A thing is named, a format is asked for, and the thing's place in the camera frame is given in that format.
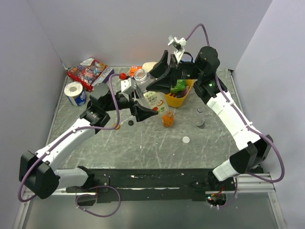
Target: gray wall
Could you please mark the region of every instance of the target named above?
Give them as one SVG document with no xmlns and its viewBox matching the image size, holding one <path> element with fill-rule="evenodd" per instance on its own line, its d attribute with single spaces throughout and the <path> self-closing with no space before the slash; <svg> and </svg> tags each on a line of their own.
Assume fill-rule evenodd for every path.
<svg viewBox="0 0 305 229">
<path fill-rule="evenodd" d="M 206 25 L 221 67 L 235 69 L 271 0 L 28 0 L 65 66 L 96 57 L 112 66 L 158 61 L 170 35 Z M 186 49 L 205 45 L 198 30 Z"/>
<path fill-rule="evenodd" d="M 0 228 L 9 229 L 20 156 L 45 144 L 64 68 L 25 0 L 1 1 L 0 31 Z"/>
<path fill-rule="evenodd" d="M 246 115 L 283 157 L 285 178 L 275 187 L 289 229 L 305 228 L 304 12 L 303 1 L 274 0 L 234 74 Z M 279 177 L 274 152 L 265 167 Z"/>
</svg>

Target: yellow basket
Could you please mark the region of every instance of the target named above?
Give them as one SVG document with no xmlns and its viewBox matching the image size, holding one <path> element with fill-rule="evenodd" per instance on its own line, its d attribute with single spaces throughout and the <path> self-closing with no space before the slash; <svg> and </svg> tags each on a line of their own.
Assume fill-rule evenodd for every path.
<svg viewBox="0 0 305 229">
<path fill-rule="evenodd" d="M 176 107 L 176 108 L 180 107 L 182 105 L 183 101 L 185 100 L 185 98 L 187 97 L 188 93 L 190 92 L 191 88 L 193 87 L 193 83 L 194 83 L 194 80 L 186 80 L 186 85 L 189 86 L 189 90 L 186 93 L 185 97 L 174 98 L 174 97 L 164 94 L 167 104 L 171 107 Z"/>
</svg>

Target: orange box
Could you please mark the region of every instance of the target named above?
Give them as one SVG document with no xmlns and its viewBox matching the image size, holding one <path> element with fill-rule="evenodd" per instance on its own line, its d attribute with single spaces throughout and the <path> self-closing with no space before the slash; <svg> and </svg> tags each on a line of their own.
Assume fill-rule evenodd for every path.
<svg viewBox="0 0 305 229">
<path fill-rule="evenodd" d="M 138 69 L 141 69 L 141 66 L 131 66 L 130 70 L 129 70 L 129 76 L 133 77 L 133 74 L 135 73 L 135 71 L 137 71 Z"/>
</svg>

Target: gray marble table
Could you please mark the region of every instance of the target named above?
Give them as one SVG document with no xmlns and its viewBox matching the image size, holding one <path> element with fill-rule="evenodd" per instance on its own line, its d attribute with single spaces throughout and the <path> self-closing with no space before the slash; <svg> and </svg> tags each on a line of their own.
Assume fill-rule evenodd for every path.
<svg viewBox="0 0 305 229">
<path fill-rule="evenodd" d="M 114 69 L 116 73 L 127 73 L 129 70 L 127 67 Z M 238 103 L 230 72 L 219 70 L 218 76 Z M 114 80 L 114 88 L 120 89 L 118 80 Z M 203 108 L 203 113 L 197 112 L 199 107 Z M 49 142 L 66 131 L 85 108 L 85 105 L 72 106 L 65 95 L 61 96 Z M 183 105 L 172 108 L 172 111 L 174 125 L 165 128 L 160 116 L 137 123 L 129 109 L 122 110 L 119 130 L 100 131 L 76 148 L 62 162 L 61 168 L 213 168 L 237 152 L 224 124 L 197 97 L 194 89 Z M 109 112 L 109 115 L 111 120 L 106 126 L 112 126 L 116 121 L 115 111 Z M 205 119 L 204 129 L 195 125 L 198 118 Z M 129 120 L 134 121 L 133 126 L 128 125 Z M 190 138 L 190 143 L 182 142 L 184 136 Z"/>
</svg>

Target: metal frame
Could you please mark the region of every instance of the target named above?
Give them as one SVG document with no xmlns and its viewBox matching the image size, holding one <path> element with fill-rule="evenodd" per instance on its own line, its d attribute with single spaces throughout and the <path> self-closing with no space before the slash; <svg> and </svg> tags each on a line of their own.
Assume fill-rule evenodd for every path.
<svg viewBox="0 0 305 229">
<path fill-rule="evenodd" d="M 233 87 L 234 87 L 234 90 L 236 93 L 237 101 L 240 105 L 240 109 L 243 112 L 243 109 L 242 109 L 241 103 L 240 103 L 240 99 L 239 99 L 239 96 L 238 96 L 238 93 L 237 93 L 237 90 L 235 87 L 235 83 L 233 80 L 232 72 L 230 72 L 229 76 L 231 78 L 231 81 L 232 81 L 232 84 L 233 84 Z M 66 76 L 64 83 L 63 83 L 62 90 L 61 90 L 61 94 L 59 96 L 59 100 L 57 102 L 57 106 L 54 111 L 54 116 L 53 116 L 53 120 L 52 120 L 52 124 L 51 124 L 51 128 L 50 128 L 50 132 L 49 132 L 49 135 L 47 138 L 46 145 L 49 143 L 52 128 L 53 128 L 53 125 L 55 122 L 57 111 L 59 109 L 61 97 L 63 95 L 63 90 L 66 85 L 67 79 L 68 79 L 68 77 Z M 263 176 L 264 178 L 271 179 L 270 174 L 259 174 L 259 175 Z M 224 193 L 233 193 L 233 191 L 224 191 Z M 280 204 L 279 204 L 277 196 L 275 194 L 275 187 L 273 184 L 259 180 L 248 174 L 241 174 L 238 177 L 238 193 L 268 193 L 271 207 L 272 207 L 272 210 L 274 213 L 274 218 L 276 220 L 278 228 L 287 229 L 286 222 L 284 220 Z M 28 197 L 30 197 L 30 195 L 33 195 L 33 192 L 31 192 L 29 189 L 26 189 L 24 191 L 23 197 L 28 198 Z M 52 195 L 53 196 L 71 196 L 71 195 L 77 195 L 77 193 L 67 193 L 65 188 L 61 188 L 61 189 L 57 189 Z M 30 205 L 30 201 L 27 203 L 20 204 L 13 229 L 22 229 L 26 215 L 28 213 L 29 205 Z"/>
</svg>

